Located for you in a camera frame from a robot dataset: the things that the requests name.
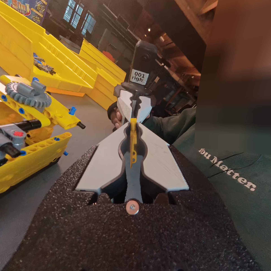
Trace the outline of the black wired earbuds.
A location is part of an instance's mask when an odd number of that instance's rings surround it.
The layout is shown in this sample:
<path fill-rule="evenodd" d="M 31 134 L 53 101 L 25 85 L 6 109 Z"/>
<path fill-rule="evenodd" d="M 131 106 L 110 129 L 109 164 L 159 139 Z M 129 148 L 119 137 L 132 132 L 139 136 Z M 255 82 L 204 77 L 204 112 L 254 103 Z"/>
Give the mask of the black wired earbuds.
<path fill-rule="evenodd" d="M 216 161 L 212 162 L 210 169 L 214 168 L 218 171 L 209 175 L 208 178 L 221 175 L 222 173 L 227 173 L 228 171 L 236 172 L 249 168 L 261 161 L 262 157 L 263 154 L 249 154 L 245 152 L 239 152 L 224 158 L 217 158 Z"/>

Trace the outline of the thin yellow lego liftarm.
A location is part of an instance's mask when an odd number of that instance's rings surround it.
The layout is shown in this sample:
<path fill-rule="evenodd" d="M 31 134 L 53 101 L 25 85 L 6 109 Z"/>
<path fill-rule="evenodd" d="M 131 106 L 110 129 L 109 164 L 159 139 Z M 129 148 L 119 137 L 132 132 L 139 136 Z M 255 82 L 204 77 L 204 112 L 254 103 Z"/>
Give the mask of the thin yellow lego liftarm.
<path fill-rule="evenodd" d="M 137 161 L 137 152 L 135 146 L 137 144 L 137 131 L 130 131 L 130 168 Z"/>

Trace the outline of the paned window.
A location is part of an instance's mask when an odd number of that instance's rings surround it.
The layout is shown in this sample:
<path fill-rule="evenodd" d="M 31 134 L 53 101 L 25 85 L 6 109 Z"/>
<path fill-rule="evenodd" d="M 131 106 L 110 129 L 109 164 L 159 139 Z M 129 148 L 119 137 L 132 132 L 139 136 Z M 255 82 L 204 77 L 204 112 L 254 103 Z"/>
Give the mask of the paned window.
<path fill-rule="evenodd" d="M 79 33 L 83 36 L 91 34 L 97 24 L 94 14 L 86 9 L 83 1 L 69 0 L 63 19 L 68 23 L 73 33 Z"/>

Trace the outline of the person's right hand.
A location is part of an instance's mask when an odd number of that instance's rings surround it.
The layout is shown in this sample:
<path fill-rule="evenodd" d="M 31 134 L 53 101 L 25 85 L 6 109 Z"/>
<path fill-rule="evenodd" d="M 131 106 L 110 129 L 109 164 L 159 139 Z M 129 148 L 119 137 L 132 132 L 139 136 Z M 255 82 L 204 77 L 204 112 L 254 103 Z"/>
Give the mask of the person's right hand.
<path fill-rule="evenodd" d="M 117 107 L 114 107 L 110 112 L 110 120 L 114 125 L 113 132 L 122 126 L 122 115 Z"/>

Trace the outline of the colourful lego set box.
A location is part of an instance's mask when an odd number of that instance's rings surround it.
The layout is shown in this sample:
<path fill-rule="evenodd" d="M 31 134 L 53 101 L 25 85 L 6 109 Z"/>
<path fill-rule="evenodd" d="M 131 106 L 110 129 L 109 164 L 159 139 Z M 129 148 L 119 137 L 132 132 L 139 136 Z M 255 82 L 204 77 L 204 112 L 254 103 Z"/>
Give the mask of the colourful lego set box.
<path fill-rule="evenodd" d="M 2 3 L 41 25 L 49 0 L 1 0 Z"/>

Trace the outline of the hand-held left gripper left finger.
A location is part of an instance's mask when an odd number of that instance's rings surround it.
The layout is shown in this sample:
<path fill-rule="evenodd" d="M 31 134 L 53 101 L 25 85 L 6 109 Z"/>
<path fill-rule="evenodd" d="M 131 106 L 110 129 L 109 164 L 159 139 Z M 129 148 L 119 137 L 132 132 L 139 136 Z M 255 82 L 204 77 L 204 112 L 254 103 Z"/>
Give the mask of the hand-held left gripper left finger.
<path fill-rule="evenodd" d="M 76 191 L 120 192 L 125 188 L 127 182 L 121 179 L 125 173 L 121 144 L 127 139 L 127 127 L 129 123 L 98 143 L 79 179 Z"/>

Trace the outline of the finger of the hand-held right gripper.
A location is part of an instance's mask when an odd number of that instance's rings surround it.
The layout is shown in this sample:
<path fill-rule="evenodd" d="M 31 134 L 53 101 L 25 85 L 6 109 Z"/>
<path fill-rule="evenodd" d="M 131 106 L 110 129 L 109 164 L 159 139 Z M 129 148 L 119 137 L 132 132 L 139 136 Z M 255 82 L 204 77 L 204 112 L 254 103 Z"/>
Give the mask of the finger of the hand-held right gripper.
<path fill-rule="evenodd" d="M 140 96 L 135 108 L 135 117 L 137 123 L 142 123 L 152 110 L 151 98 L 147 96 Z"/>
<path fill-rule="evenodd" d="M 133 100 L 133 94 L 127 90 L 120 90 L 119 96 L 117 98 L 117 108 L 122 115 L 121 124 L 123 125 L 125 120 L 130 122 L 132 118 L 133 108 L 131 106 Z"/>

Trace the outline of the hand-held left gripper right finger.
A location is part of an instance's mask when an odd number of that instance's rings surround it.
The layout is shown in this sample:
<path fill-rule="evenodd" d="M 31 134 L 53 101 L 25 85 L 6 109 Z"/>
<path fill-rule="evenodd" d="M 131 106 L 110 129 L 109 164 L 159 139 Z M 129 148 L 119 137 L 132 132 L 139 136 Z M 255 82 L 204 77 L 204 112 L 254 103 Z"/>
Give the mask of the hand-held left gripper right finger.
<path fill-rule="evenodd" d="M 141 162 L 142 191 L 189 190 L 169 144 L 141 123 L 138 123 L 138 129 L 140 140 L 145 147 Z"/>

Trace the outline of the person's green sweatshirt torso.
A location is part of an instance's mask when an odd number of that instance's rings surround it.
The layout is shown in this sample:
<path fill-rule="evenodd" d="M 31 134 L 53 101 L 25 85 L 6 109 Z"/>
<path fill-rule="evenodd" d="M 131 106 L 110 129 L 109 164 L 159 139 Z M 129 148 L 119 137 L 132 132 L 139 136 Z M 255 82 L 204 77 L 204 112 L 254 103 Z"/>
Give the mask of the person's green sweatshirt torso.
<path fill-rule="evenodd" d="M 207 178 L 217 158 L 238 152 L 219 151 L 186 142 L 178 149 Z M 270 270 L 271 261 L 271 156 L 263 155 L 257 164 L 239 171 L 228 171 L 208 178 L 235 224 L 242 242 L 262 270 Z"/>

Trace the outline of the heap of assorted lego parts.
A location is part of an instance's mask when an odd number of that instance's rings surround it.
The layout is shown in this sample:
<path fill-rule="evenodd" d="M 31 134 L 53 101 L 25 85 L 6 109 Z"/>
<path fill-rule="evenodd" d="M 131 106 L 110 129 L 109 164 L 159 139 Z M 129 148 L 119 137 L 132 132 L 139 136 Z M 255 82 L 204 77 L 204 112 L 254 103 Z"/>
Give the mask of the heap of assorted lego parts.
<path fill-rule="evenodd" d="M 39 70 L 44 71 L 52 76 L 56 74 L 54 68 L 49 66 L 45 60 L 39 57 L 36 53 L 33 53 L 33 61 L 34 66 L 36 66 Z"/>

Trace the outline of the yellow lego vehicle model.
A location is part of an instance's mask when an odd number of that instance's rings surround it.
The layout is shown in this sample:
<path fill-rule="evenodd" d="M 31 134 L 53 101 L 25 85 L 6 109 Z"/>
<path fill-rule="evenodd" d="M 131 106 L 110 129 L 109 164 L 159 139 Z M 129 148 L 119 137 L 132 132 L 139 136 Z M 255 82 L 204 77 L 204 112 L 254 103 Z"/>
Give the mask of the yellow lego vehicle model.
<path fill-rule="evenodd" d="M 51 137 L 56 125 L 85 129 L 75 116 L 34 77 L 1 76 L 0 193 L 56 164 L 66 152 L 71 133 Z"/>

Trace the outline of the orange object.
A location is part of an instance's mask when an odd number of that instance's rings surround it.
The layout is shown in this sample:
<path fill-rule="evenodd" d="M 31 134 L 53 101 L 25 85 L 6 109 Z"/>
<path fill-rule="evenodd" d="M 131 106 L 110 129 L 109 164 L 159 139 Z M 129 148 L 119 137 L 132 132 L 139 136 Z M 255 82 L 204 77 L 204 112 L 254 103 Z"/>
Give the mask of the orange object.
<path fill-rule="evenodd" d="M 105 55 L 110 61 L 112 61 L 113 63 L 115 63 L 115 58 L 112 56 L 112 54 L 111 54 L 110 52 L 103 51 L 102 53 L 103 53 L 103 55 Z"/>

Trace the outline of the yellow plastic bin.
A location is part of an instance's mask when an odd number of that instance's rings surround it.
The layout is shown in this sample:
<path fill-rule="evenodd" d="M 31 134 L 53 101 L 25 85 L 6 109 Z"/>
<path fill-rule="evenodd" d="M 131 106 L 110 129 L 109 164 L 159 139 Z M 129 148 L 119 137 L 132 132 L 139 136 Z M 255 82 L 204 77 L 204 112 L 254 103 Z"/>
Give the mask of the yellow plastic bin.
<path fill-rule="evenodd" d="M 94 84 L 90 90 L 86 90 L 85 94 L 105 110 L 117 101 L 117 97 L 113 95 L 114 87 L 124 82 L 126 77 L 126 72 L 107 56 L 111 54 L 105 51 L 100 52 L 83 39 L 79 57 L 95 72 L 95 75 L 86 72 L 94 79 Z"/>
<path fill-rule="evenodd" d="M 31 80 L 37 77 L 47 87 L 84 93 L 93 87 L 95 72 L 44 28 L 11 7 L 0 3 L 0 65 L 9 75 Z M 33 53 L 52 66 L 50 75 L 34 66 Z"/>

